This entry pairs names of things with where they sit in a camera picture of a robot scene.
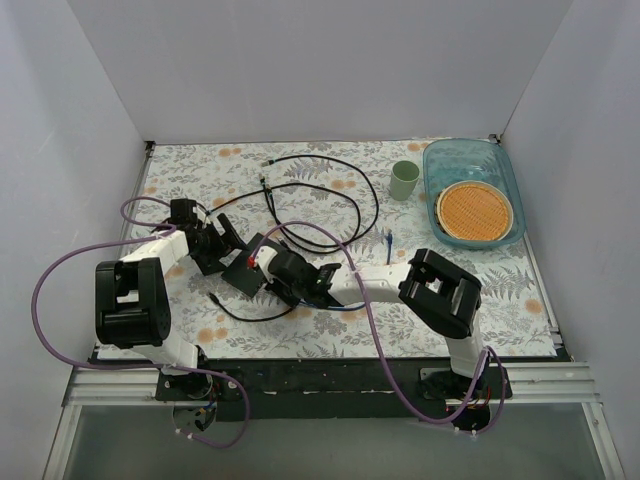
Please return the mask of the black network switch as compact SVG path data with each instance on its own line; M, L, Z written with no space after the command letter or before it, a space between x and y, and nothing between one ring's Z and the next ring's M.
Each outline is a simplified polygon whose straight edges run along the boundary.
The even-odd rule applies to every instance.
M262 239L263 235L256 233L247 244L247 249L242 250L221 274L224 282L248 298L254 298L266 284L262 271L251 268L248 262L249 255Z

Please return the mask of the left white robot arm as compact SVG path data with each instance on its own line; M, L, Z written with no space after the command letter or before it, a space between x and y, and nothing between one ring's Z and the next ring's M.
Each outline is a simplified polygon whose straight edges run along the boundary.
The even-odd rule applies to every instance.
M172 330L165 275L186 257L205 276L221 272L221 259L247 245L226 215L219 215L214 224L194 200L175 199L167 205L169 218L151 240L96 267L96 334L103 345L134 351L179 375L180 390L200 400L211 392L213 377L198 366L198 347Z

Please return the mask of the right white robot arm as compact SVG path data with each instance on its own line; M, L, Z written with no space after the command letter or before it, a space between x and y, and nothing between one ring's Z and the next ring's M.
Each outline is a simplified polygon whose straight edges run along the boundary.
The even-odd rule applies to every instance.
M474 275L429 249L418 250L403 264L315 266L301 255L262 246L254 259L269 286L293 305L348 307L358 303L398 303L407 306L448 348L452 383L464 397L475 397L489 384L478 364L483 343L476 326L481 282Z

